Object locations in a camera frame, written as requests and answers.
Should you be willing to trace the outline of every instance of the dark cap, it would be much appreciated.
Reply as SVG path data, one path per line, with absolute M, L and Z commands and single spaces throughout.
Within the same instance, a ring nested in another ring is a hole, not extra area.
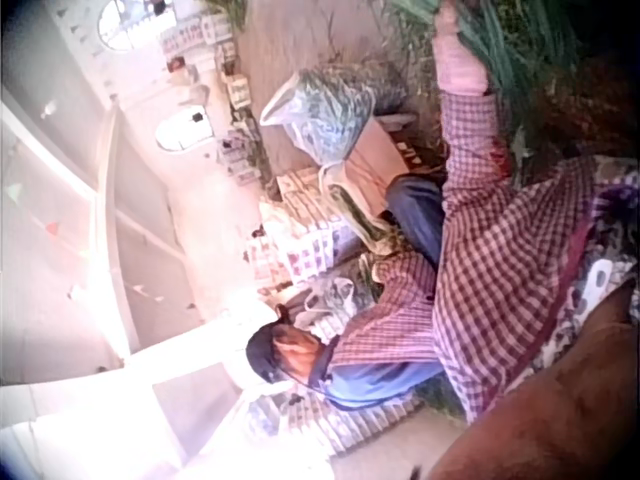
M 280 368 L 273 346 L 274 327 L 291 323 L 285 307 L 277 305 L 276 312 L 279 315 L 278 320 L 264 325 L 254 333 L 246 348 L 247 360 L 252 370 L 268 383 L 275 383 L 280 377 Z

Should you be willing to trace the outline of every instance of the plastic bag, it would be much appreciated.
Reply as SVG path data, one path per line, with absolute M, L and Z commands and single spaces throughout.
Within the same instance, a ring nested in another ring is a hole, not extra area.
M 283 125 L 318 165 L 343 161 L 372 115 L 404 101 L 402 78 L 389 63 L 324 65 L 295 73 L 262 111 L 260 124 Z

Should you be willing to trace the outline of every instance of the blue jeans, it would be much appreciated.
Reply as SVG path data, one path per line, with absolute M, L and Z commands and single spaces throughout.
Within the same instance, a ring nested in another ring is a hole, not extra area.
M 437 271 L 442 248 L 442 193 L 418 174 L 397 177 L 387 189 L 388 209 L 405 237 Z

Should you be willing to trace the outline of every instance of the white wall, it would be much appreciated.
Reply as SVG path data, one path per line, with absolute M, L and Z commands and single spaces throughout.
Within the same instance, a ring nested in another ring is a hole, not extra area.
M 2 194 L 2 379 L 31 383 L 114 368 L 116 358 L 82 297 L 89 202 L 23 144 L 10 158 L 9 145 L 3 142 L 3 185 L 22 191 L 18 204 Z M 58 225 L 56 236 L 45 230 L 51 224 Z
M 167 186 L 136 149 L 127 126 L 118 139 L 115 165 L 115 204 L 168 246 L 180 248 L 169 208 Z
M 187 307 L 193 294 L 182 261 L 158 248 L 122 222 L 117 223 L 120 268 L 141 348 L 202 324 Z
M 95 179 L 105 110 L 38 1 L 21 2 L 2 32 L 2 83 L 35 124 Z M 41 119 L 52 100 L 56 112 Z

